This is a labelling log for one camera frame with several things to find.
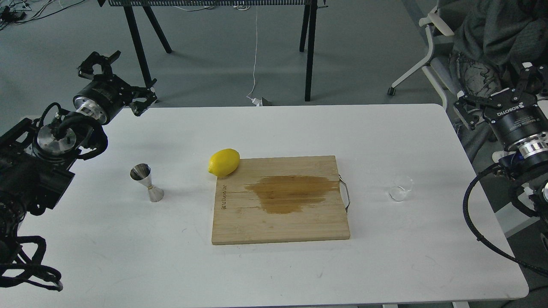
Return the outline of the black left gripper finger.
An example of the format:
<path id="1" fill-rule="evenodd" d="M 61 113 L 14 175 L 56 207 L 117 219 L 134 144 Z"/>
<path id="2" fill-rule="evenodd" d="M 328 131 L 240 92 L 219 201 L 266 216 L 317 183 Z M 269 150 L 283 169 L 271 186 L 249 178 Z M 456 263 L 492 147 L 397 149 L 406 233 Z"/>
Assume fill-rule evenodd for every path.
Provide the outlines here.
<path id="1" fill-rule="evenodd" d="M 158 97 L 156 90 L 153 88 L 156 83 L 157 79 L 152 79 L 145 86 L 129 87 L 127 106 L 131 109 L 133 115 L 137 117 L 141 116 L 151 105 L 156 103 Z"/>
<path id="2" fill-rule="evenodd" d="M 121 51 L 116 50 L 110 56 L 105 56 L 99 54 L 97 51 L 92 52 L 84 61 L 81 62 L 80 66 L 77 68 L 78 76 L 88 80 L 93 80 L 95 76 L 104 75 L 104 76 L 113 76 L 112 63 L 114 63 L 121 55 Z M 96 74 L 94 72 L 94 67 L 99 65 L 101 67 L 101 72 Z"/>

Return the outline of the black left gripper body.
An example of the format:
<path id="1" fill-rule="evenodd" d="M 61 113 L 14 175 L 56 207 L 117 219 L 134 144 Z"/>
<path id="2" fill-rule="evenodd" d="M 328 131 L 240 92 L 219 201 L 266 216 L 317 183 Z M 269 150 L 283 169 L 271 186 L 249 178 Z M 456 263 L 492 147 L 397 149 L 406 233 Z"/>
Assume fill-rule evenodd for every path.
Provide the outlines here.
<path id="1" fill-rule="evenodd" d="M 107 125 L 128 104 L 131 86 L 116 75 L 96 75 L 74 96 L 74 107 L 78 113 Z"/>

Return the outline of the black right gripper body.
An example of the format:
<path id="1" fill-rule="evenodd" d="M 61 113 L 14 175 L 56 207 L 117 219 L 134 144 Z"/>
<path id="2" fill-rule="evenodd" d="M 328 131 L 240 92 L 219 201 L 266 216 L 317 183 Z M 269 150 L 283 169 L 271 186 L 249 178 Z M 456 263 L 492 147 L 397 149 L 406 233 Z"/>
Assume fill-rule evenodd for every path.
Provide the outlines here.
<path id="1" fill-rule="evenodd" d="M 486 107 L 483 119 L 490 125 L 505 151 L 517 151 L 518 145 L 527 138 L 547 135 L 547 117 L 538 106 L 536 95 L 517 94 L 505 89 L 490 97 L 495 107 Z"/>

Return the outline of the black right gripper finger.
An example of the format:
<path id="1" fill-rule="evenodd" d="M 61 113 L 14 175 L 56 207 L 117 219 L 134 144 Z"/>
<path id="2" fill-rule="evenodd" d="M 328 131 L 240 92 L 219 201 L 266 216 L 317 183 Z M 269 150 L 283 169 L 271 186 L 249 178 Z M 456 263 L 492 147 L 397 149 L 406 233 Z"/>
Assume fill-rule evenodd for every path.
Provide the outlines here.
<path id="1" fill-rule="evenodd" d="M 493 98 L 474 96 L 465 92 L 458 92 L 457 100 L 453 104 L 455 113 L 468 130 L 476 129 L 484 121 L 482 113 L 486 108 L 498 110 L 501 107 L 502 103 L 496 103 Z"/>
<path id="2" fill-rule="evenodd" d="M 537 100 L 547 100 L 547 68 L 523 62 L 519 76 L 512 88 L 512 102 L 518 102 L 524 93 L 535 95 Z"/>

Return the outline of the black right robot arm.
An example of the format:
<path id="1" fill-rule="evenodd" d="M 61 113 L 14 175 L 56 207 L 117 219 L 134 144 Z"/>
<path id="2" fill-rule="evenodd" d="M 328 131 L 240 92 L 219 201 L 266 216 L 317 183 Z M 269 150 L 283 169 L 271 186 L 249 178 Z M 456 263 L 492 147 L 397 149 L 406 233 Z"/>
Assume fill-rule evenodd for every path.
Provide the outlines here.
<path id="1" fill-rule="evenodd" d="M 506 193 L 511 205 L 529 218 L 542 222 L 541 239 L 547 245 L 548 122 L 538 103 L 538 95 L 547 95 L 547 66 L 524 62 L 515 86 L 488 98 L 461 91 L 453 106 L 466 128 L 474 130 L 485 123 L 506 152 L 468 185 L 462 203 L 468 228 L 476 240 L 490 250 L 546 277 L 546 269 L 520 261 L 487 240 L 474 226 L 468 210 L 468 199 L 475 185 L 489 174 L 502 175 L 509 180 Z"/>

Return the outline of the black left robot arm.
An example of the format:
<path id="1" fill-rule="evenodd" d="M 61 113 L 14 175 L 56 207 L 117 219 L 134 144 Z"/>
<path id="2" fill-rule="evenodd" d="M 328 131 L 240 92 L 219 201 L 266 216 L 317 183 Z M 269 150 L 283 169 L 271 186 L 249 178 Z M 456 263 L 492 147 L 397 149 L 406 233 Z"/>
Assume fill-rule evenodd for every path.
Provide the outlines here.
<path id="1" fill-rule="evenodd" d="M 112 72 L 120 54 L 94 51 L 81 63 L 78 76 L 89 84 L 74 96 L 74 111 L 51 103 L 41 117 L 24 118 L 1 136 L 1 287 L 29 283 L 63 290 L 61 273 L 42 264 L 45 239 L 19 236 L 18 230 L 27 214 L 39 216 L 57 205 L 74 179 L 70 168 L 77 160 L 106 151 L 104 125 L 125 107 L 140 116 L 156 103 L 156 79 L 131 86 Z"/>

